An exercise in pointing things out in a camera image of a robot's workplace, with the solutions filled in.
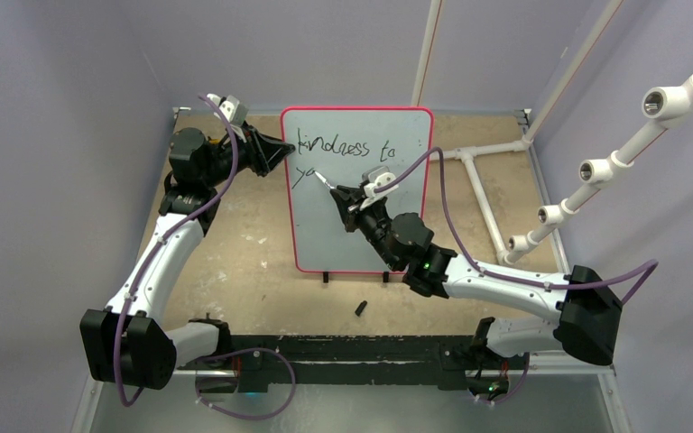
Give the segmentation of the white whiteboard marker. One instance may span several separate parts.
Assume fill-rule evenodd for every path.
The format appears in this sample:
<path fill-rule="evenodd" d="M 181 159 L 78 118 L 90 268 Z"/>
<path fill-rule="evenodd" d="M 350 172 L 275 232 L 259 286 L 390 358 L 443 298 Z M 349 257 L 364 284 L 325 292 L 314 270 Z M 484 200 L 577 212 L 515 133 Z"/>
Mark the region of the white whiteboard marker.
<path fill-rule="evenodd" d="M 335 188 L 335 186 L 332 185 L 332 184 L 328 181 L 328 179 L 327 179 L 325 176 L 323 176 L 320 172 L 318 172 L 318 171 L 315 170 L 315 171 L 314 171 L 314 175 L 317 177 L 317 179 L 318 179 L 327 189 L 332 190 L 332 189 Z"/>

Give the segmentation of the black marker cap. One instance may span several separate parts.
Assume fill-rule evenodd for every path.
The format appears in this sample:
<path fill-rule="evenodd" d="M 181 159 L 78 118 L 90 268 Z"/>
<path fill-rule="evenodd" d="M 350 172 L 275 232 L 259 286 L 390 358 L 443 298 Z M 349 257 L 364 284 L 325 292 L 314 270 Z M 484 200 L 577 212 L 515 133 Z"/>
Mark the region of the black marker cap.
<path fill-rule="evenodd" d="M 357 308 L 356 308 L 356 310 L 355 310 L 355 314 L 356 314 L 357 317 L 360 317 L 360 316 L 362 315 L 362 313 L 364 312 L 365 307 L 367 306 L 367 304 L 368 304 L 368 301 L 367 301 L 367 300 L 363 300 L 363 301 L 357 306 Z"/>

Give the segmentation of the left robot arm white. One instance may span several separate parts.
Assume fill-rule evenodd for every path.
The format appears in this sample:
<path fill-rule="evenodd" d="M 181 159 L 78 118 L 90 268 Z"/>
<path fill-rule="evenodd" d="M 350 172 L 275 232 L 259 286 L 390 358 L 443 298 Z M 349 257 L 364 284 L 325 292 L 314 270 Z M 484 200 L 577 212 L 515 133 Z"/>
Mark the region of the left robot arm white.
<path fill-rule="evenodd" d="M 171 170 L 147 248 L 119 292 L 104 308 L 87 310 L 79 323 L 94 380 L 160 390 L 184 364 L 200 359 L 220 369 L 230 363 L 226 322 L 193 318 L 164 331 L 162 317 L 184 266 L 213 224 L 217 186 L 241 170 L 264 177 L 294 151 L 294 145 L 249 124 L 219 140 L 194 127 L 171 136 Z"/>

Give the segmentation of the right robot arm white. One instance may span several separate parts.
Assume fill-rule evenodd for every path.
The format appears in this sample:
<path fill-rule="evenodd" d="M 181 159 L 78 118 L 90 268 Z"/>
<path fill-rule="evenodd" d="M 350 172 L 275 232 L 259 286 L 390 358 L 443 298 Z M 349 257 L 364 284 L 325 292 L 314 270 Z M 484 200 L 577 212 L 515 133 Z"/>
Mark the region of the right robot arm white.
<path fill-rule="evenodd" d="M 590 268 L 569 275 L 531 274 L 497 265 L 471 264 L 433 243 L 434 233 L 414 212 L 389 216 L 384 199 L 365 207 L 358 188 L 331 187 L 348 233 L 360 232 L 392 272 L 423 297 L 477 299 L 529 313 L 528 318 L 484 318 L 471 342 L 473 360 L 491 367 L 526 352 L 562 350 L 579 361 L 608 366 L 622 301 Z"/>

